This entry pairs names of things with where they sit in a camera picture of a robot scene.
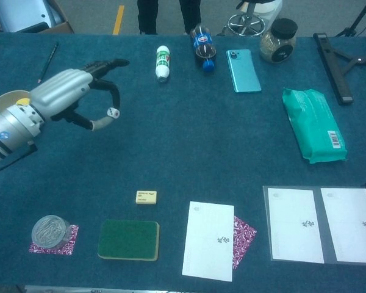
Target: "green package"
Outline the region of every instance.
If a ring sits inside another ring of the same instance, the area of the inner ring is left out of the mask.
[[[345,142],[322,93],[284,89],[283,103],[303,158],[311,164],[346,159]]]

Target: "smartphone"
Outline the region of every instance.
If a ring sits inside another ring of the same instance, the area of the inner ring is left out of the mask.
[[[234,91],[236,93],[260,92],[262,88],[252,63],[251,51],[248,49],[227,50],[226,55]]]

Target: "pen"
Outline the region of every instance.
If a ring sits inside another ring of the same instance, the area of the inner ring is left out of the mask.
[[[40,84],[41,83],[41,81],[42,81],[42,79],[43,79],[43,77],[45,76],[45,73],[46,73],[46,71],[48,70],[48,67],[49,67],[49,64],[50,64],[50,62],[51,62],[51,59],[53,58],[53,56],[54,56],[54,53],[56,52],[56,50],[57,50],[57,47],[59,46],[59,43],[58,42],[56,42],[56,44],[54,45],[54,47],[53,47],[53,50],[51,51],[51,53],[50,53],[50,56],[49,56],[49,59],[46,61],[46,63],[45,63],[45,66],[43,67],[43,69],[42,69],[42,73],[41,73],[41,75],[40,75],[40,77],[39,77],[39,79],[38,79],[38,83]]]

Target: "soda bottle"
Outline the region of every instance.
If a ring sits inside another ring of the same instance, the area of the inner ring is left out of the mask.
[[[190,33],[197,61],[206,72],[214,70],[215,47],[210,35],[210,30],[202,25],[197,25]]]
[[[166,46],[156,51],[156,76],[159,82],[166,82],[170,75],[170,50]]]

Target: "yellow line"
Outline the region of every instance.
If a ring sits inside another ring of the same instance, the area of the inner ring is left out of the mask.
[[[124,5],[120,5],[118,8],[118,15],[115,20],[114,30],[112,32],[113,35],[119,35],[119,33],[120,33],[121,22],[122,22],[122,17],[123,17],[123,10],[124,10]]]

